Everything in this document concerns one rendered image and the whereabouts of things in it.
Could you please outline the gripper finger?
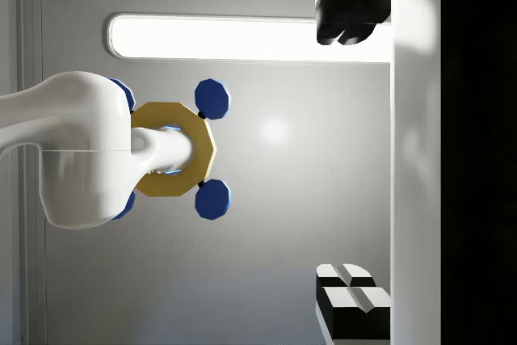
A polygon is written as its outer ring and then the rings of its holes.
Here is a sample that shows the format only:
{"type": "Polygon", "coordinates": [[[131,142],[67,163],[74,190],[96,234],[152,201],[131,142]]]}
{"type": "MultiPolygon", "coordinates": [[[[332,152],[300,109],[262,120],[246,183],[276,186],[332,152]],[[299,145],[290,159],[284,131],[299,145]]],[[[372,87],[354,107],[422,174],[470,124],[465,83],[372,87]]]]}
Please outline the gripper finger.
{"type": "Polygon", "coordinates": [[[389,341],[390,295],[364,268],[316,268],[316,315],[326,341],[389,341]]]}
{"type": "Polygon", "coordinates": [[[316,38],[321,45],[358,44],[391,15],[391,0],[318,0],[316,38]]]}

